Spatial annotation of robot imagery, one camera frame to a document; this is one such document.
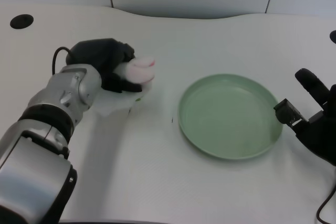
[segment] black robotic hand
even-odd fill
[[[310,151],[336,166],[336,85],[328,88],[308,69],[300,69],[296,79],[322,107],[308,121],[287,100],[274,109],[280,123],[291,127]]]
[[[122,91],[141,92],[140,84],[122,79],[114,69],[122,62],[134,59],[134,49],[128,44],[114,39],[94,39],[81,41],[71,48],[66,58],[67,65],[90,64],[100,73],[101,87],[105,90],[121,93]]]

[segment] white plush toy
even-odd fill
[[[114,73],[129,82],[141,84],[142,92],[114,93],[101,89],[94,100],[92,109],[102,116],[108,116],[113,111],[131,108],[151,89],[154,79],[155,60],[152,57],[134,58],[117,66]]]

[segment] table surface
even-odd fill
[[[295,80],[308,68],[336,83],[336,19],[253,14],[225,19],[154,18],[107,7],[0,5],[0,134],[51,76],[60,46],[112,37],[156,59],[152,90],[131,113],[85,113],[70,141],[78,182],[62,220],[185,223],[315,223],[335,180],[288,127],[266,154],[245,161],[205,156],[181,134],[177,105],[195,80],[215,73],[254,79],[309,118],[318,105]],[[19,14],[34,23],[10,28]],[[65,64],[57,59],[57,69]],[[336,201],[322,212],[336,221]]]

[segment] green bowl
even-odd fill
[[[262,85],[233,74],[217,74],[192,84],[179,104],[180,127],[201,151],[219,158],[244,159],[270,149],[282,124],[275,97]]]

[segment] cable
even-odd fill
[[[73,55],[73,53],[70,51],[70,49],[69,48],[67,48],[67,47],[60,47],[60,48],[57,48],[57,50],[55,51],[55,53],[54,53],[54,57],[53,57],[53,63],[51,64],[51,72],[52,72],[52,75],[54,75],[55,74],[55,64],[56,64],[56,58],[57,58],[57,55],[58,55],[58,53],[60,52],[60,51],[62,51],[62,50],[65,50],[66,52],[68,52],[68,54],[71,56],[71,57],[73,57],[74,55]]]
[[[335,183],[334,187],[332,188],[331,193],[329,194],[329,196],[325,199],[325,201],[322,203],[322,205],[319,207],[319,209],[318,209],[317,212],[316,212],[316,218],[317,218],[317,220],[318,220],[319,222],[321,222],[322,224],[331,224],[331,223],[329,223],[329,222],[326,222],[326,221],[322,220],[322,219],[320,218],[320,213],[321,213],[322,209],[324,208],[324,206],[328,203],[328,201],[329,201],[329,200],[332,198],[332,196],[335,194],[335,192],[336,192],[336,183]]]

